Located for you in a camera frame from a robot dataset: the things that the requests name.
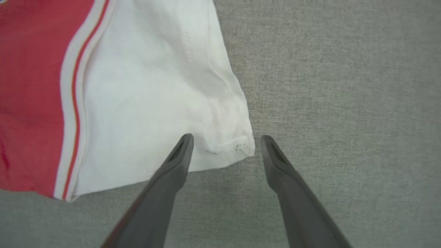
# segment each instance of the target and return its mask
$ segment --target red stripe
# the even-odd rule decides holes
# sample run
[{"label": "red stripe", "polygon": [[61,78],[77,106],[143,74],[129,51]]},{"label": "red stripe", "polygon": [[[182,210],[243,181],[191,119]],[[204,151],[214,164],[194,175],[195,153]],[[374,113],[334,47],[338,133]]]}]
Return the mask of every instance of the red stripe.
[{"label": "red stripe", "polygon": [[80,138],[80,119],[79,119],[78,106],[77,106],[77,94],[76,94],[76,90],[75,90],[76,89],[76,81],[77,81],[78,68],[79,68],[80,60],[81,60],[81,58],[83,56],[84,50],[86,49],[86,47],[89,44],[90,40],[95,35],[96,31],[98,30],[99,26],[101,25],[101,22],[103,21],[104,14],[105,14],[105,12],[107,10],[108,4],[109,4],[109,0],[106,0],[105,3],[104,3],[103,9],[101,10],[100,18],[98,19],[97,24],[95,25],[95,27],[93,28],[93,30],[89,34],[89,36],[87,37],[87,39],[84,42],[84,44],[82,45],[80,53],[79,53],[79,55],[77,57],[77,60],[75,62],[74,75],[73,75],[73,79],[72,79],[72,99],[73,99],[73,102],[74,102],[74,109],[75,109],[76,131],[75,131],[74,151],[73,151],[72,158],[71,158],[71,164],[69,165],[69,171],[67,173],[66,184],[64,185],[64,192],[63,192],[63,199],[64,200],[66,200],[67,190],[68,190],[69,184],[71,182],[72,171],[74,169],[75,159],[76,159],[77,153],[78,153],[78,143],[79,143],[79,138]]}]

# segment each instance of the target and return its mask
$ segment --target gray fabric surface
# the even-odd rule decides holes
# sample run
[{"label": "gray fabric surface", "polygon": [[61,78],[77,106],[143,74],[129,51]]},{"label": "gray fabric surface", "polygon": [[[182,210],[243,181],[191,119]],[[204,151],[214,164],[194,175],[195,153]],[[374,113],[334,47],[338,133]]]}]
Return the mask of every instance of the gray fabric surface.
[{"label": "gray fabric surface", "polygon": [[[441,247],[441,3],[216,2],[256,140],[270,134],[354,247]],[[260,146],[191,173],[166,247],[287,247]],[[97,247],[144,184],[72,204],[0,192],[0,247]]]}]

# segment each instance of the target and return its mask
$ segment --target seam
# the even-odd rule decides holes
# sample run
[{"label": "seam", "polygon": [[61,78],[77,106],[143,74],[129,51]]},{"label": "seam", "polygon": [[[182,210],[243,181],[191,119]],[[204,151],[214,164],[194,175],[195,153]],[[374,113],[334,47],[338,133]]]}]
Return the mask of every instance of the seam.
[{"label": "seam", "polygon": [[80,120],[79,120],[79,112],[78,112],[78,105],[77,105],[77,94],[76,94],[76,87],[77,87],[77,77],[78,77],[78,69],[79,69],[79,64],[80,64],[80,60],[83,56],[83,53],[87,47],[87,45],[89,44],[90,40],[92,39],[92,37],[95,35],[96,31],[98,30],[99,26],[102,23],[102,20],[104,18],[104,14],[106,13],[107,7],[109,4],[109,0],[105,0],[105,3],[103,5],[103,8],[101,10],[101,14],[100,17],[98,19],[97,24],[95,25],[95,27],[93,28],[92,32],[89,34],[89,36],[87,37],[86,41],[83,43],[83,45],[81,46],[80,52],[78,54],[77,60],[75,61],[75,67],[74,67],[74,74],[72,77],[72,101],[73,101],[73,105],[74,105],[74,111],[75,111],[75,125],[76,125],[76,130],[75,130],[75,141],[74,141],[74,149],[73,149],[73,153],[72,153],[72,157],[71,157],[71,162],[69,165],[69,170],[67,172],[67,179],[66,179],[66,183],[64,184],[64,190],[63,190],[63,199],[66,200],[67,197],[67,191],[69,189],[69,184],[71,182],[71,176],[72,176],[72,171],[74,169],[74,165],[75,165],[75,161],[76,161],[76,157],[78,154],[78,145],[79,145],[79,134],[80,134]]},{"label": "seam", "polygon": [[233,91],[233,89],[231,88],[231,85],[230,85],[230,83],[228,82],[228,80],[225,80],[215,69],[214,69],[214,67],[211,65],[211,62],[210,62],[210,53],[209,53],[209,47],[210,47],[210,31],[211,31],[211,29],[212,29],[212,23],[211,23],[211,21],[210,21],[210,4],[213,4],[213,2],[209,2],[208,4],[207,4],[207,23],[208,23],[208,28],[207,28],[207,36],[206,36],[206,41],[207,41],[207,50],[206,50],[206,59],[207,59],[207,64],[208,64],[208,67],[211,69],[211,71],[213,72],[213,74],[216,76],[216,77],[218,77],[227,87],[228,87],[228,89],[230,90],[230,92],[231,93],[233,93],[233,95],[235,95],[235,93],[234,93],[234,91]]}]

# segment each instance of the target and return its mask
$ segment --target white fabric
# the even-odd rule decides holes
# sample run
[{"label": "white fabric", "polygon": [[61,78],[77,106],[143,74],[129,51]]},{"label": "white fabric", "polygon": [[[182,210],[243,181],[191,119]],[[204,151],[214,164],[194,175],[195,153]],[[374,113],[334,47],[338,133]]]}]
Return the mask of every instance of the white fabric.
[{"label": "white fabric", "polygon": [[211,0],[121,0],[84,81],[86,149],[74,195],[148,180],[185,133],[190,171],[254,154],[248,108]]}]

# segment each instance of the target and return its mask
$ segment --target red and white shorts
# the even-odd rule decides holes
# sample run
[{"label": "red and white shorts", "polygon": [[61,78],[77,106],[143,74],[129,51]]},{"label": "red and white shorts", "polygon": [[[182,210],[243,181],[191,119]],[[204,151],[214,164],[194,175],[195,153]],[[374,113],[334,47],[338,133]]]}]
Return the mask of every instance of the red and white shorts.
[{"label": "red and white shorts", "polygon": [[254,154],[211,0],[0,4],[0,188],[72,201],[145,181],[189,132],[190,171]]}]

